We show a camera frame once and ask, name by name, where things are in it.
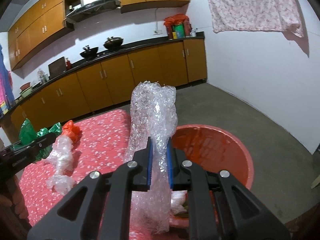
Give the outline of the twisted clear plastic wrap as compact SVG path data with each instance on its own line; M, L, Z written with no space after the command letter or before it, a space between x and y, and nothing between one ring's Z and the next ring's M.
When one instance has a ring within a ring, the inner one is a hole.
M73 142L67 135L60 135L53 143L53 149L46 163L54 167L54 174L46 180L48 189L53 189L57 193L65 196L75 185L75 180L68 176L66 172L73 170Z

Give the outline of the range hood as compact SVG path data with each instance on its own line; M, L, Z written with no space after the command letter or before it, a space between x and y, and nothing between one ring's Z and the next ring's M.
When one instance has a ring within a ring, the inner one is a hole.
M65 19L75 24L103 12L120 8L120 0L64 0Z

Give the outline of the clear bubble wrap sheet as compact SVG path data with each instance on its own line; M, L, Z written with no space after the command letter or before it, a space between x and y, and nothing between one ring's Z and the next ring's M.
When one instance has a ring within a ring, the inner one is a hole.
M147 192L132 193L132 228L144 232L165 233L169 230L171 189L168 181L167 143L176 132L176 89L144 81L132 92L131 129L124 161L152 142L151 186Z

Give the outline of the stacked wash basins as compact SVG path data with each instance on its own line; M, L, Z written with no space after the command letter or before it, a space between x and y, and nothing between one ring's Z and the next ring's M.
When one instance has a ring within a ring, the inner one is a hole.
M23 84L21 87L20 87L20 96L22 97L22 98L25 98L26 96L28 96L30 93L31 93L31 91L32 91L32 86L31 86L31 84L30 84L30 82L28 82L28 83L25 83L25 84Z

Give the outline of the dark cutting board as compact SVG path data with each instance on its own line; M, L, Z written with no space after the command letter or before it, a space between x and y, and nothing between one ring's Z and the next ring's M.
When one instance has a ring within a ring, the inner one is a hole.
M66 60L64 57L57 59L56 61L48 65L49 78L53 79L67 70Z

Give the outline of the pink hanging towel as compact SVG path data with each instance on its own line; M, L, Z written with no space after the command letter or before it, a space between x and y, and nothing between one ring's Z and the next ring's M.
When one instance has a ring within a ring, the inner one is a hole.
M12 78L4 65L4 56L1 47L1 115L8 112L15 104L12 92Z

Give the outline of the red plastic trash basket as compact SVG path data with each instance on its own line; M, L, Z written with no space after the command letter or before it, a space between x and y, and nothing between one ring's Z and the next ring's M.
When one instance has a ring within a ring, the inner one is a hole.
M244 144L231 133L209 125L183 125L171 137L172 146L204 170L231 172L247 189L253 184L252 157Z

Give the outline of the pink floral hanging cloth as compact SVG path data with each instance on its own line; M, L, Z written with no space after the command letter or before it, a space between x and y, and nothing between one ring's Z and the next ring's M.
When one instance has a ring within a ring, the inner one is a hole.
M303 37L296 0L207 0L213 31L263 31Z

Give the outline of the red bag on table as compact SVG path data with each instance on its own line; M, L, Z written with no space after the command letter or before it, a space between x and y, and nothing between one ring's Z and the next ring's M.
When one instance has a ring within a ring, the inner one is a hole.
M74 144L76 144L80 140L81 129L74 124L73 120L69 120L62 127L62 135L66 135Z

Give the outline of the wooden kitchen cabinets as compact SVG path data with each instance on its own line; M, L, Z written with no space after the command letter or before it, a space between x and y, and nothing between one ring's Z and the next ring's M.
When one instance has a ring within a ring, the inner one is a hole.
M16 134L25 119L36 130L131 99L141 82L182 86L207 78L204 37L142 44L83 63L32 92L1 118Z
M74 24L101 12L119 8L122 13L142 9L182 7L190 0L39 0L8 32L11 70L21 68L34 55L63 35Z

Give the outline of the black lidded wok right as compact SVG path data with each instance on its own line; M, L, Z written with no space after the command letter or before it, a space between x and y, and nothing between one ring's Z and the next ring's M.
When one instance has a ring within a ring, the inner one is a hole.
M121 37L108 37L104 43L104 47L107 50L118 50L120 49L121 45L123 44L124 39Z

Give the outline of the white cup on counter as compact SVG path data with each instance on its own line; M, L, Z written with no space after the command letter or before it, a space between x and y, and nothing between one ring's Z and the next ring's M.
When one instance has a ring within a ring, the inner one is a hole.
M197 29L192 29L191 32L190 32L190 36L191 37L196 37L196 31L197 31Z

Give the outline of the upper wooden kitchen cabinets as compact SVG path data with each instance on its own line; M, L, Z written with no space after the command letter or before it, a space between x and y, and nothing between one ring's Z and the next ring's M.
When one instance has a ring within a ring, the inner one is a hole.
M34 55L63 35L74 24L101 12L119 8L122 13L142 9L182 7L190 0L39 0L8 32L11 70L21 68Z

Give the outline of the lower wooden kitchen cabinets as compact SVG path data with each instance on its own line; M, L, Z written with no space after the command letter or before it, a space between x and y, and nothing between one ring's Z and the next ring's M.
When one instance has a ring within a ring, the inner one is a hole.
M16 134L25 119L36 130L131 99L141 82L182 86L207 78L204 37L142 44L83 63L32 92L1 118Z

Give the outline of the white plastic bag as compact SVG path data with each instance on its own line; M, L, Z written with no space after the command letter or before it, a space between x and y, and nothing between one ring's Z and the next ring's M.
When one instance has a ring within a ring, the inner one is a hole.
M170 211L173 215L184 213L187 210L184 207L187 191L172 191Z

